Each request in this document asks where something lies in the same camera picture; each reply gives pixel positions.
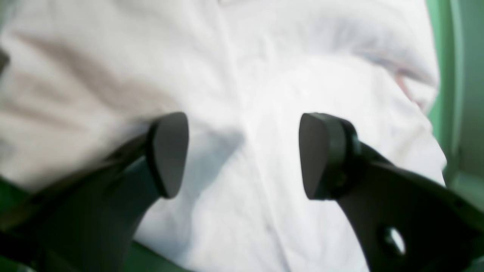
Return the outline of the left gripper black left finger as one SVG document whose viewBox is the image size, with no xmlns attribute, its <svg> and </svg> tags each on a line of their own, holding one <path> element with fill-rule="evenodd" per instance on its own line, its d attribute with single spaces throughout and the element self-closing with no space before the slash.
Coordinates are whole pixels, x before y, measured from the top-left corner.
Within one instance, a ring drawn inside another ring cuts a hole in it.
<svg viewBox="0 0 484 272">
<path fill-rule="evenodd" d="M 145 133 L 1 214 L 1 255 L 37 272 L 121 272 L 135 231 L 183 182 L 189 122 L 157 118 Z"/>
</svg>

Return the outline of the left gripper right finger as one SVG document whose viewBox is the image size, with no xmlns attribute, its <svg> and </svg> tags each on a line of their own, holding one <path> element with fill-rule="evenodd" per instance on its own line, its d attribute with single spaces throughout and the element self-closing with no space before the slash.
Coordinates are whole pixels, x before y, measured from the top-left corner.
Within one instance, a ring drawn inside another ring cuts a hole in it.
<svg viewBox="0 0 484 272">
<path fill-rule="evenodd" d="M 299 153 L 306 196 L 337 202 L 370 271 L 483 271 L 483 213 L 394 165 L 361 142 L 351 122 L 302 114 Z"/>
</svg>

